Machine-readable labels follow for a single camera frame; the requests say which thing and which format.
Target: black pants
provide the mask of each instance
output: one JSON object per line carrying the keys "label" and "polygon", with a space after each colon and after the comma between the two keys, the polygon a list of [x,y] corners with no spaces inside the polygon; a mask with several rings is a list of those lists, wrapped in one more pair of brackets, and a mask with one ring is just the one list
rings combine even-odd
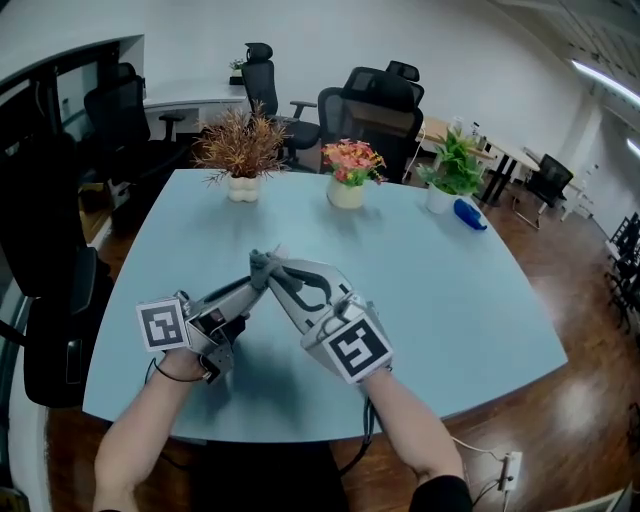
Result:
{"label": "black pants", "polygon": [[349,510],[328,443],[210,442],[206,451],[194,475],[198,512]]}

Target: hand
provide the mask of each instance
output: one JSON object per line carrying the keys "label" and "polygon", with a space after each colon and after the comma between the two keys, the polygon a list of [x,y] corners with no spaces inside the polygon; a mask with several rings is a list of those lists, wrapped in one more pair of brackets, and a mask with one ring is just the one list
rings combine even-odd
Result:
{"label": "hand", "polygon": [[206,372],[200,364],[200,356],[188,348],[168,350],[160,368],[172,377],[184,380],[197,379]]}

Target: black sleeve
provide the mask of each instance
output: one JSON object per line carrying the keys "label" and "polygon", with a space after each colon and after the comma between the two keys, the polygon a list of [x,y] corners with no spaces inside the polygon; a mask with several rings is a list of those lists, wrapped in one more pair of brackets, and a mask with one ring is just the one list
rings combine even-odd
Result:
{"label": "black sleeve", "polygon": [[471,512],[472,508],[464,480],[457,476],[439,476],[416,489],[409,512]]}

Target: ceiling light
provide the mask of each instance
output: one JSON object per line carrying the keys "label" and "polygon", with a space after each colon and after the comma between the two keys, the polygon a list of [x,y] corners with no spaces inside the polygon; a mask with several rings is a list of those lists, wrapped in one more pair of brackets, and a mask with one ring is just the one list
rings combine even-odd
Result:
{"label": "ceiling light", "polygon": [[638,96],[633,91],[630,91],[625,86],[620,85],[618,82],[616,82],[615,80],[612,80],[607,75],[600,73],[600,71],[596,71],[595,69],[591,69],[585,66],[584,64],[580,64],[578,61],[572,60],[571,63],[581,73],[584,73],[585,75],[590,76],[594,80],[597,80],[601,84],[604,84],[607,87],[614,89],[615,91],[622,94],[625,98],[628,98],[630,101],[640,106],[640,96]]}
{"label": "ceiling light", "polygon": [[640,148],[631,142],[631,139],[627,139],[627,146],[629,146],[629,149],[633,151],[638,158],[640,158]]}

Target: desk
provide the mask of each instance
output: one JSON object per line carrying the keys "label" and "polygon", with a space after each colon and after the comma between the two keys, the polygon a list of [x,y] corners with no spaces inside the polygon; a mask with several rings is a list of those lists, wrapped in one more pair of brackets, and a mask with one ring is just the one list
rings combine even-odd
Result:
{"label": "desk", "polygon": [[[434,216],[423,189],[367,183],[365,207],[338,210],[329,176],[288,173],[256,203],[232,203],[203,171],[176,171],[129,252],[104,315],[83,410],[115,420],[140,391],[152,355],[140,301],[183,289],[193,298],[245,276],[249,251],[279,243],[291,257],[336,265],[376,303],[395,347],[394,374],[441,417],[524,386],[566,363],[537,296],[498,234],[453,211]],[[357,387],[300,348],[270,292],[234,346],[225,382],[198,384],[173,435],[303,442],[362,435]]]}
{"label": "desk", "polygon": [[198,108],[211,103],[242,103],[244,86],[225,85],[213,79],[175,80],[150,85],[144,108],[147,112]]}
{"label": "desk", "polygon": [[[425,117],[422,121],[422,128],[420,129],[416,140],[422,141],[424,135],[424,141],[430,141],[440,144],[440,137],[442,137],[443,139],[447,138],[448,127],[449,123],[447,123],[446,121],[436,119],[435,117]],[[430,147],[423,147],[423,149],[432,151],[432,148]],[[469,153],[482,160],[493,160],[493,156],[491,156],[487,151],[470,149]]]}
{"label": "desk", "polygon": [[[500,165],[498,165],[498,169],[493,175],[493,178],[491,178],[491,181],[489,182],[487,188],[484,189],[484,192],[475,194],[475,197],[480,199],[481,202],[490,206],[500,206],[500,194],[502,194],[504,187],[506,187],[507,183],[509,183],[509,179],[513,174],[513,170],[515,169],[516,164],[519,163],[521,165],[524,165],[532,171],[539,171],[540,167],[529,155],[527,155],[521,149],[515,148],[510,144],[504,142],[497,142],[494,139],[489,139],[488,143],[497,150],[502,151],[504,153],[504,156],[502,157]],[[507,164],[509,164],[507,172],[503,173],[505,167],[507,167]],[[491,193],[493,192],[493,189],[496,187],[496,185],[498,185],[498,189],[496,190],[496,193],[493,195],[493,197],[491,197]]]}

